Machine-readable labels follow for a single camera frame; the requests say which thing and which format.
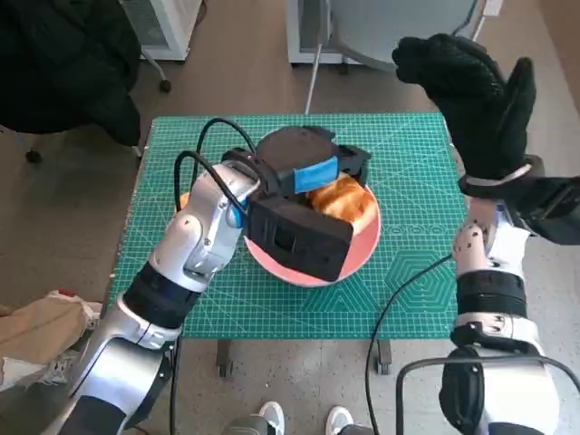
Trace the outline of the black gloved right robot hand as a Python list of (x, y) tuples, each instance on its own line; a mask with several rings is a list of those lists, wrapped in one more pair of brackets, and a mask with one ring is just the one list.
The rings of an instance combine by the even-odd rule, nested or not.
[(536, 102), (534, 65), (505, 78), (482, 45), (462, 36), (404, 37), (392, 52), (400, 81), (417, 84), (445, 118), (467, 174), (500, 180), (525, 165)]

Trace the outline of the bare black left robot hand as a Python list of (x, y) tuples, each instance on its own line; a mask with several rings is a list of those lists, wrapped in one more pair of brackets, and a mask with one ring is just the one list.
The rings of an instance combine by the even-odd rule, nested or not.
[(371, 154), (334, 142), (334, 134), (315, 126), (284, 127), (258, 142), (256, 157), (274, 181), (271, 190), (292, 198), (322, 188), (346, 174), (365, 186)]

